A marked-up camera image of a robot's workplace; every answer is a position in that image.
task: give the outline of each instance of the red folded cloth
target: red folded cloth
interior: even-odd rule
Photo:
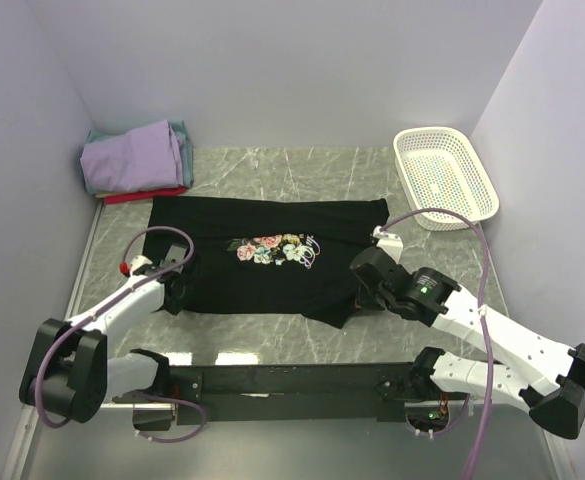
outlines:
[[[134,193],[122,193],[120,195],[110,195],[105,197],[106,205],[113,205],[115,203],[132,202],[134,200],[144,200],[146,198],[153,197],[175,197],[185,193],[187,188],[176,187],[176,188],[160,188],[158,190],[152,190],[149,192],[134,192]]]

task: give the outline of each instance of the laundry basket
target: laundry basket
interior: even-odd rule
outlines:
[[[396,164],[412,209],[438,207],[480,222],[499,209],[499,198],[470,141],[453,128],[403,130],[394,138]],[[467,225],[442,213],[416,215],[428,230]]]

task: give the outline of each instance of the cable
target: cable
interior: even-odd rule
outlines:
[[[143,397],[147,400],[151,400],[153,402],[165,402],[165,403],[173,403],[175,405],[183,405],[185,407],[190,407],[195,409],[197,412],[199,412],[201,414],[201,423],[199,423],[199,426],[196,427],[192,432],[188,433],[187,435],[183,435],[182,437],[177,437],[177,438],[158,438],[158,437],[152,437],[150,435],[148,435],[145,432],[138,432],[139,436],[146,438],[152,442],[156,442],[156,443],[179,443],[179,442],[184,442],[185,440],[189,440],[192,437],[195,437],[196,435],[198,435],[201,430],[203,430],[203,428],[205,427],[205,425],[208,423],[208,412],[205,410],[205,408],[203,408],[201,405],[198,405],[196,403],[192,403],[192,402],[188,402],[187,400],[181,400],[178,398],[165,398],[165,397],[159,397],[157,395],[150,395],[147,393],[143,393],[143,392],[135,392],[135,395],[138,395],[140,397]]]
[[[487,424],[490,420],[490,415],[492,413],[492,382],[494,381],[494,355],[492,353],[492,342],[490,341],[490,335],[488,332],[488,324],[487,321],[485,320],[485,308],[483,308],[484,305],[484,297],[485,297],[485,284],[487,283],[488,280],[488,270],[489,270],[489,266],[490,266],[490,255],[489,255],[489,250],[488,250],[488,243],[485,240],[485,236],[483,235],[483,232],[476,226],[474,225],[470,220],[468,220],[467,218],[465,218],[462,215],[459,215],[456,212],[453,212],[451,210],[446,210],[444,208],[422,208],[419,210],[415,210],[413,212],[410,213],[406,213],[405,215],[400,216],[399,218],[395,218],[394,220],[388,222],[387,224],[385,224],[382,228],[381,231],[386,231],[388,228],[392,227],[393,225],[396,225],[399,222],[402,222],[403,220],[413,217],[415,215],[418,215],[420,213],[443,213],[446,215],[450,215],[452,217],[455,217],[459,220],[461,220],[463,223],[465,223],[468,227],[470,227],[474,233],[477,235],[477,237],[479,237],[479,241],[481,242],[481,247],[483,249],[483,262],[482,262],[482,267],[483,267],[483,272],[481,274],[481,281],[479,282],[479,291],[477,294],[477,304],[478,304],[478,308],[479,308],[479,312],[481,313],[481,317],[480,317],[480,321],[481,321],[481,330],[483,332],[483,340],[485,341],[485,352],[487,354],[488,357],[488,375],[487,375],[487,382],[486,382],[486,386],[485,386],[485,400],[483,403],[483,411],[481,412],[481,420],[479,421],[479,428],[476,434],[476,439],[474,440],[474,445],[472,447],[472,450],[470,451],[470,454],[468,455],[468,458],[465,462],[465,466],[463,467],[463,473],[461,478],[463,480],[471,480],[473,475],[474,475],[474,470],[476,468],[476,462],[477,459],[479,457],[479,452],[481,451],[481,446],[483,445],[483,440],[485,438],[485,430],[487,428]],[[466,398],[465,403],[463,404],[463,411],[465,411],[467,404],[469,401],[469,396],[468,398]],[[459,418],[461,418],[462,415],[459,415],[455,420],[458,420]],[[450,430],[450,427],[453,426],[452,424],[450,424],[448,427],[446,427],[445,429],[441,430],[440,432],[437,432],[437,434],[441,435],[444,432],[448,432]]]
[[[47,351],[47,353],[43,357],[43,361],[41,362],[41,365],[39,366],[39,370],[37,372],[36,380],[34,383],[34,405],[36,407],[37,413],[39,414],[39,417],[41,418],[41,421],[47,427],[61,428],[70,421],[68,418],[65,418],[61,422],[54,422],[53,420],[50,419],[50,417],[48,417],[48,415],[45,411],[45,408],[43,406],[43,380],[45,378],[45,373],[48,369],[50,361],[52,360],[52,358],[56,354],[59,347],[61,345],[63,345],[63,343],[68,338],[70,338],[76,332],[81,330],[83,327],[85,327],[89,323],[95,321],[97,318],[99,318],[105,312],[107,312],[108,310],[113,308],[115,305],[118,305],[119,302],[121,302],[124,298],[126,298],[130,293],[132,293],[138,287],[141,287],[141,286],[145,285],[146,283],[149,283],[152,280],[155,280],[156,278],[158,278],[158,277],[160,277],[168,272],[171,272],[172,270],[175,270],[177,268],[182,267],[183,265],[188,263],[190,261],[190,259],[192,258],[192,255],[194,255],[194,242],[192,241],[192,238],[187,233],[183,232],[182,230],[179,230],[178,228],[157,226],[157,227],[150,227],[150,228],[143,230],[142,232],[139,232],[137,235],[135,235],[132,238],[132,240],[130,240],[130,242],[128,243],[127,247],[125,248],[125,252],[123,254],[123,262],[124,263],[126,262],[127,254],[129,252],[130,248],[132,247],[132,244],[136,241],[136,239],[145,233],[154,232],[154,231],[167,231],[167,232],[173,232],[173,233],[177,233],[177,234],[181,235],[185,239],[185,241],[188,243],[188,247],[189,247],[188,253],[186,254],[186,256],[183,260],[176,262],[176,263],[173,263],[171,265],[168,265],[167,267],[153,273],[152,275],[144,277],[143,279],[136,282],[134,285],[130,285],[128,288],[121,291],[117,296],[112,298],[109,302],[105,303],[100,308],[96,309],[94,312],[88,314],[83,320],[81,320],[76,325],[70,327],[65,333],[63,333],[63,335],[61,335],[52,344],[50,349]]]

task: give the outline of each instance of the marble floor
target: marble floor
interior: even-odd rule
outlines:
[[[187,195],[283,202],[387,199],[390,218],[410,211],[390,148],[196,149],[195,186]],[[124,281],[118,264],[128,240],[147,226],[150,201],[105,206],[92,243],[79,309],[98,303]],[[470,230],[430,232],[409,219],[393,228],[408,270],[434,267],[476,291],[481,247]],[[132,254],[141,249],[141,242]],[[486,302],[505,312],[494,272]],[[167,354],[173,364],[351,363],[411,361],[423,347],[483,358],[455,337],[380,312],[355,316],[342,330],[300,315],[211,315],[165,312],[131,329],[114,355],[132,348]]]

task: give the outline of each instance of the floral print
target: floral print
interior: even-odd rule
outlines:
[[[235,251],[242,262],[276,266],[284,262],[297,262],[305,268],[312,268],[317,255],[321,253],[319,244],[312,235],[273,235],[270,237],[237,238],[230,242],[228,251]]]
[[[251,260],[256,252],[256,247],[252,244],[241,245],[236,250],[236,255],[239,257],[239,260]]]

